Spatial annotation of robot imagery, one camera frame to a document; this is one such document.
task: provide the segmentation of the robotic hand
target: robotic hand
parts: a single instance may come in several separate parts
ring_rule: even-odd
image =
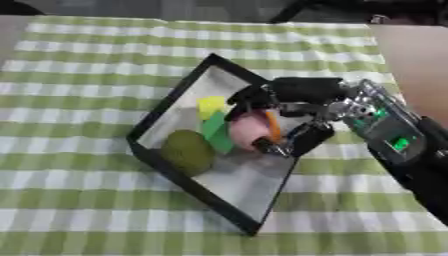
[[[269,108],[284,117],[312,116],[310,122],[290,131],[285,143],[270,145],[281,150],[262,150],[286,152],[284,156],[300,157],[311,151],[333,136],[330,122],[343,121],[422,206],[448,225],[448,131],[409,111],[370,80],[348,84],[340,78],[277,78],[242,89],[228,104],[235,107],[227,121]]]

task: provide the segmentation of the checkered tablecloth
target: checkered tablecloth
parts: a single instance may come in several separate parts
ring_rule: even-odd
[[[1,255],[448,254],[448,228],[344,125],[253,238],[124,140],[212,52],[266,78],[370,78],[398,94],[367,26],[39,17],[26,30],[0,74]]]

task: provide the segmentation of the yellow block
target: yellow block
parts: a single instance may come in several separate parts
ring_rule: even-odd
[[[223,96],[210,96],[197,99],[199,117],[201,120],[209,119],[216,111],[227,112],[226,98]]]

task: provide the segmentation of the green ball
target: green ball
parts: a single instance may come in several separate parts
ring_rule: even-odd
[[[207,171],[213,164],[215,151],[202,134],[190,130],[171,133],[160,149],[163,158],[189,177]]]

